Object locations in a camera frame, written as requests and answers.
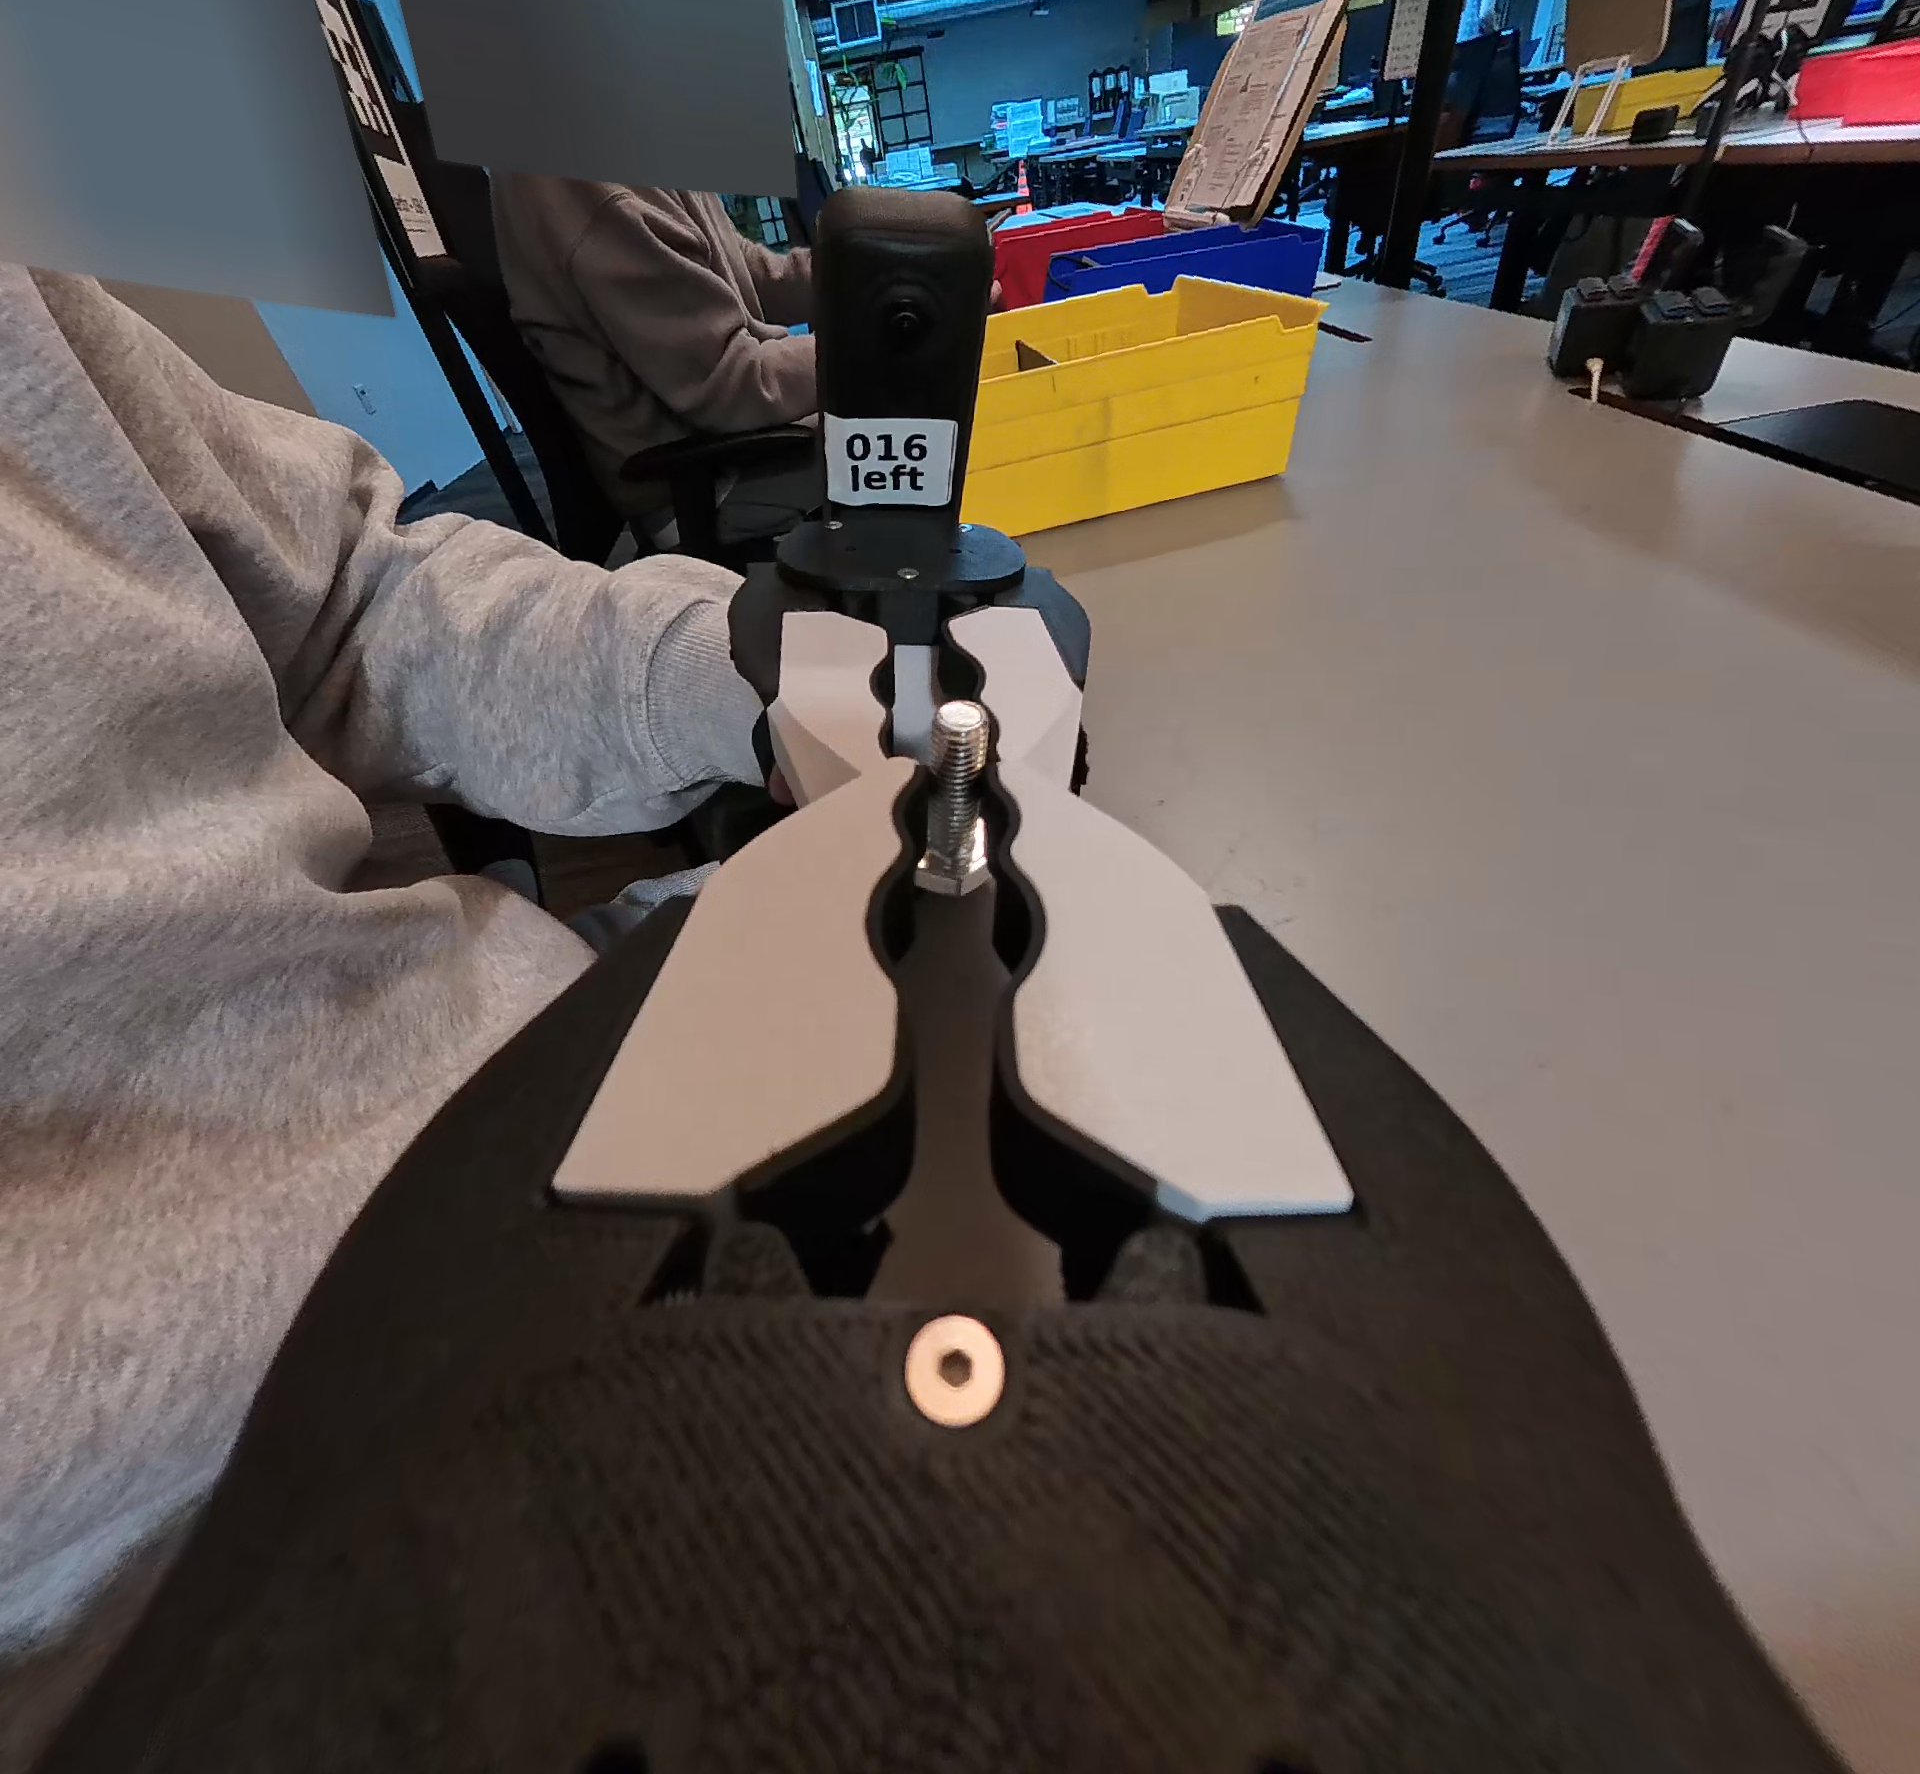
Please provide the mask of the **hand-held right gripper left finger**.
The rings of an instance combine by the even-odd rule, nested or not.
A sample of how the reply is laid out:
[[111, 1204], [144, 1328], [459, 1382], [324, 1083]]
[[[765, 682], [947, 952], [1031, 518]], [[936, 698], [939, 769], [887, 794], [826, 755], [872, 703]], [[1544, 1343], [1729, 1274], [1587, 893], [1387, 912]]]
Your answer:
[[867, 918], [916, 778], [884, 757], [706, 876], [555, 1197], [715, 1197], [882, 1098], [899, 1004]]

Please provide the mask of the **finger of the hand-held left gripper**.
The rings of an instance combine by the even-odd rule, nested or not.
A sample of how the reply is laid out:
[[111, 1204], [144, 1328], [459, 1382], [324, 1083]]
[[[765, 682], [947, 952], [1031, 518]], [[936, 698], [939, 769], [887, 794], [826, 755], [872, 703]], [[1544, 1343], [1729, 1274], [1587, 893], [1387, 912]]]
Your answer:
[[882, 759], [929, 761], [936, 651], [826, 608], [781, 618], [772, 752], [793, 806], [807, 806]]
[[1023, 783], [1073, 794], [1084, 730], [1084, 688], [1072, 679], [1041, 608], [968, 608], [942, 625], [942, 654], [978, 670], [968, 693], [976, 718], [992, 725], [992, 757]]

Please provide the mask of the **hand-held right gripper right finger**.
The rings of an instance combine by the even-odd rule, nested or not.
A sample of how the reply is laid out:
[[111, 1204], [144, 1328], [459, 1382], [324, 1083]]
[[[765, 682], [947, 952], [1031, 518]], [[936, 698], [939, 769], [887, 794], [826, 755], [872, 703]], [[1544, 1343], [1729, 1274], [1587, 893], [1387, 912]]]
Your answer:
[[1033, 764], [1002, 764], [1013, 1098], [1175, 1217], [1315, 1217], [1353, 1187], [1187, 870]]

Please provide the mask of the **silver hex bolt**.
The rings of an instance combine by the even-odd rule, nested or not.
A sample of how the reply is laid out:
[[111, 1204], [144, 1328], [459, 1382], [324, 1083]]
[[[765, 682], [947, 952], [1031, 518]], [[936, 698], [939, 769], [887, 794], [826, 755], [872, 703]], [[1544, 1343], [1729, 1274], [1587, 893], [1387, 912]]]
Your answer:
[[989, 879], [981, 783], [989, 761], [992, 721], [976, 699], [947, 699], [929, 721], [927, 801], [916, 887], [965, 898]]

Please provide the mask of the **person's left forearm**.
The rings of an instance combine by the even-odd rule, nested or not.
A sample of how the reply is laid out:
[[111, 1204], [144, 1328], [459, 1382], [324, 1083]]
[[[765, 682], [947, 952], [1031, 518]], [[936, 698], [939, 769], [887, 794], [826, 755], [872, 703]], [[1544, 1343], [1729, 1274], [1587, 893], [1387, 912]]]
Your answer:
[[731, 570], [607, 570], [452, 516], [361, 543], [356, 608], [299, 715], [338, 778], [570, 836], [660, 831], [724, 783], [766, 783]]

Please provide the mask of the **grey desk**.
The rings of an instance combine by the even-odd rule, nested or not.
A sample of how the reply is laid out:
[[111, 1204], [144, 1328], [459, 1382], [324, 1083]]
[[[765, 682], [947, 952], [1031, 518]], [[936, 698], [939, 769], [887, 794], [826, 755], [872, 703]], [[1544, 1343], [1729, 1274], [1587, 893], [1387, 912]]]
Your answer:
[[1856, 1768], [1914, 1768], [1914, 506], [1341, 283], [1279, 480], [1031, 537], [1090, 801], [1463, 1114]]

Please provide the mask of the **brown desk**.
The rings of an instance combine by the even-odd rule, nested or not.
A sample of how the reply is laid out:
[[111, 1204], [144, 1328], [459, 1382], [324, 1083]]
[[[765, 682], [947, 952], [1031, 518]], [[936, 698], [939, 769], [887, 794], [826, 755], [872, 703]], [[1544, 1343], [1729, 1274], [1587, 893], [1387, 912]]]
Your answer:
[[1766, 115], [1736, 121], [1717, 151], [1690, 130], [1659, 142], [1534, 132], [1435, 154], [1424, 200], [1428, 218], [1463, 206], [1504, 221], [1490, 280], [1499, 311], [1518, 311], [1546, 275], [1561, 222], [1671, 209], [1713, 241], [1745, 226], [1789, 226], [1828, 274], [1876, 280], [1914, 251], [1917, 130]]

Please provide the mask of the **black desk mat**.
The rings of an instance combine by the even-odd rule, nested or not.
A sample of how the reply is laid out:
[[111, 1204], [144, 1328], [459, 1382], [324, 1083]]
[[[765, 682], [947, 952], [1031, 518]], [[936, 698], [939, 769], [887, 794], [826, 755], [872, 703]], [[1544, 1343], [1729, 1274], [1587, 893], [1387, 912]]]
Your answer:
[[1841, 397], [1713, 421], [1719, 441], [1917, 506], [1917, 410]]

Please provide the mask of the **black office chair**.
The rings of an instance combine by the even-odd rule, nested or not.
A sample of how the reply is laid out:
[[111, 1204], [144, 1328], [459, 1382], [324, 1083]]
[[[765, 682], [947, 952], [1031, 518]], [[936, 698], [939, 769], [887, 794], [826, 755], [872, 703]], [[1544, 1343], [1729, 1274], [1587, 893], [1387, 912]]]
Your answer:
[[643, 553], [746, 567], [820, 506], [815, 419], [741, 437], [691, 437], [633, 455], [624, 491], [597, 481], [573, 419], [516, 328], [495, 259], [489, 173], [426, 157], [421, 178], [445, 254], [419, 259], [428, 305], [501, 390], [534, 447], [564, 553], [607, 560], [620, 535]]

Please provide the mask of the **yellow plastic bin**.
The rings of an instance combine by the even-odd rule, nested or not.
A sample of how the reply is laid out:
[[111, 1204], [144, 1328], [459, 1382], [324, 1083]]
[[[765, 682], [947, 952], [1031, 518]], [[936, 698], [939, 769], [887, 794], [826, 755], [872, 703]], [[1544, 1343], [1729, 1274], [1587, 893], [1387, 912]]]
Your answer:
[[1661, 108], [1672, 108], [1677, 119], [1687, 119], [1719, 84], [1719, 63], [1661, 72], [1622, 72], [1621, 76], [1612, 72], [1581, 73], [1578, 87], [1569, 88], [1569, 118], [1558, 119], [1558, 126], [1575, 137], [1627, 132], [1639, 115]]
[[958, 518], [1031, 537], [1283, 476], [1326, 308], [1182, 275], [989, 314]]

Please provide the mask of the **blue plastic bin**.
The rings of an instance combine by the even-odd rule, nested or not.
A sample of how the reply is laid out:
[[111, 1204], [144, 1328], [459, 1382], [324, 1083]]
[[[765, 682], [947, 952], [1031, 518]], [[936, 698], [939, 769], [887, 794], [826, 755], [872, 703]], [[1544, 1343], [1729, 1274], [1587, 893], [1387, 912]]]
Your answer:
[[1180, 277], [1308, 296], [1322, 270], [1326, 246], [1322, 227], [1283, 218], [1254, 227], [1210, 226], [1141, 234], [1055, 254], [1045, 268], [1041, 300], [1059, 301], [1128, 284], [1165, 294]]

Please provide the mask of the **large printed marker board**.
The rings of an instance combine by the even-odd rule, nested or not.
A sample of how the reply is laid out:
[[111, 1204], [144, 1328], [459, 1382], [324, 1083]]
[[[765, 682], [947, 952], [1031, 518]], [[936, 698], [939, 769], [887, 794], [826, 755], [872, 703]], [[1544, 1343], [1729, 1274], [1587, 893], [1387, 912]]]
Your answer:
[[403, 264], [441, 259], [441, 229], [413, 162], [399, 111], [413, 87], [398, 60], [393, 33], [371, 0], [313, 0], [334, 76], [361, 157], [373, 206]]

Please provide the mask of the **black pillar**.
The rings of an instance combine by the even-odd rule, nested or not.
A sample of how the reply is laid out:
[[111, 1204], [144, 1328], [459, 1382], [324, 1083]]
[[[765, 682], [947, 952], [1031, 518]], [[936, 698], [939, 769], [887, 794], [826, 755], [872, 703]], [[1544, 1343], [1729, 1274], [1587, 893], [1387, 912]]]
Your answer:
[[1385, 229], [1376, 251], [1376, 283], [1382, 287], [1406, 289], [1412, 284], [1459, 15], [1463, 0], [1428, 0], [1425, 5], [1412, 106], [1391, 187]]

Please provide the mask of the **person's grey sweatshirt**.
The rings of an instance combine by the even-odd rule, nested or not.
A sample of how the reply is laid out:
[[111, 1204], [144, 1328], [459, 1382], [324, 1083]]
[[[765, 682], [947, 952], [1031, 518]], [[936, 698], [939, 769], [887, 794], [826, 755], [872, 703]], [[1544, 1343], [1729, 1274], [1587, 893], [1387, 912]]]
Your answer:
[[495, 879], [356, 885], [371, 794], [299, 715], [393, 528], [354, 433], [5, 265], [5, 1768], [371, 1187], [590, 966]]

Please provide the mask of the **black charger device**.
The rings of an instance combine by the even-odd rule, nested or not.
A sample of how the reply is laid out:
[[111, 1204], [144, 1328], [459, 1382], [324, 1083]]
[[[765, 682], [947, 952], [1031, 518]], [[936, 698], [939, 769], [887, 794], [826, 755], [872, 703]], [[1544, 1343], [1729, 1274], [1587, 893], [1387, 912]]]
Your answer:
[[1813, 248], [1785, 226], [1711, 246], [1682, 216], [1594, 226], [1549, 284], [1546, 367], [1591, 397], [1696, 399], [1732, 341], [1763, 326], [1808, 274]]

